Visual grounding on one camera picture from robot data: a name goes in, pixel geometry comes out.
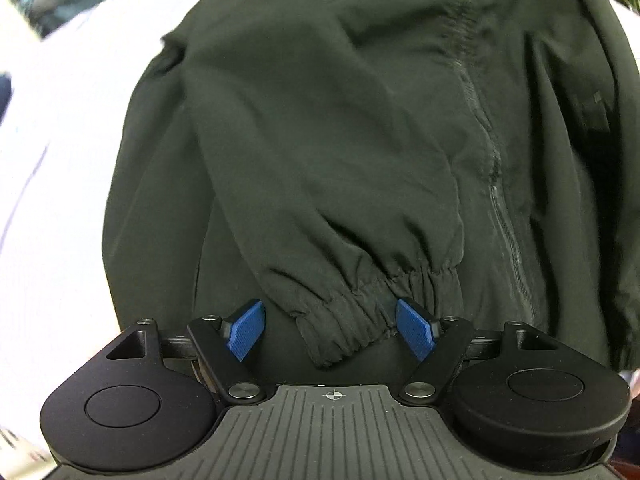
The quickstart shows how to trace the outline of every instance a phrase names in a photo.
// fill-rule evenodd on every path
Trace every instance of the elastic cuff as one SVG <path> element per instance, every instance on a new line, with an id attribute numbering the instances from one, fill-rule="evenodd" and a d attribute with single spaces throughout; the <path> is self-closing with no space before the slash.
<path id="1" fill-rule="evenodd" d="M 309 357 L 317 367 L 327 367 L 373 342 L 388 337 L 396 325 L 396 301 L 414 298 L 435 313 L 462 311 L 460 282 L 455 270 L 431 272 L 425 267 L 368 283 L 333 300 L 307 306 L 296 318 Z"/>

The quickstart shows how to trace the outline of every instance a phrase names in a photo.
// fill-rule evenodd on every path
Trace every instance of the jacket sleeve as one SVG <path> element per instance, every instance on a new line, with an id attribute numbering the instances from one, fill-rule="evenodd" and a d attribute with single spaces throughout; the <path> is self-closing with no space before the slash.
<path id="1" fill-rule="evenodd" d="M 606 168 L 610 186 L 610 247 L 601 260 L 601 298 L 612 367 L 640 368 L 640 76 L 626 34 L 608 0 L 582 0 L 616 83 L 610 114 L 610 148 L 616 156 Z"/>
<path id="2" fill-rule="evenodd" d="M 224 5 L 204 0 L 190 38 L 190 113 L 242 257 L 313 362 L 389 336 L 399 296 L 462 309 L 456 181 L 435 140 L 318 0 L 204 15 Z"/>

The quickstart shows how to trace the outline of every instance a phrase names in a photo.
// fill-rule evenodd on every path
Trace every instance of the metal bolt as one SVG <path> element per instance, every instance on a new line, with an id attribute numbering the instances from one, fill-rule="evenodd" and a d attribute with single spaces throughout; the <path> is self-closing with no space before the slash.
<path id="1" fill-rule="evenodd" d="M 436 388 L 429 383 L 409 383 L 404 387 L 404 392 L 414 399 L 427 399 L 436 392 Z"/>
<path id="2" fill-rule="evenodd" d="M 235 399 L 253 399 L 260 394 L 260 386 L 253 383 L 238 383 L 229 388 L 229 395 Z"/>

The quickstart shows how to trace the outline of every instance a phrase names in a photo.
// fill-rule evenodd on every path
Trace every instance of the blue gripper pad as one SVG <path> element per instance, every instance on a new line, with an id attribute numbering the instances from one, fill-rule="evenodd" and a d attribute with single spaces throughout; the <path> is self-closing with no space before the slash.
<path id="1" fill-rule="evenodd" d="M 396 326 L 420 361 L 435 348 L 431 325 L 404 300 L 398 300 L 396 303 Z"/>
<path id="2" fill-rule="evenodd" d="M 264 331 L 264 305 L 261 301 L 252 304 L 247 311 L 231 325 L 226 347 L 239 361 L 242 361 L 249 350 L 258 341 Z"/>

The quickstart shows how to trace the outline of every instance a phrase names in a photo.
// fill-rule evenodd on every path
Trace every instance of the black jacket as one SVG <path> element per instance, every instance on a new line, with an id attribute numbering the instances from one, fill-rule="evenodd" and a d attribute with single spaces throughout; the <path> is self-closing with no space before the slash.
<path id="1" fill-rule="evenodd" d="M 202 0 L 127 114 L 122 326 L 258 296 L 324 367 L 411 296 L 640 367 L 640 78 L 607 0 Z"/>

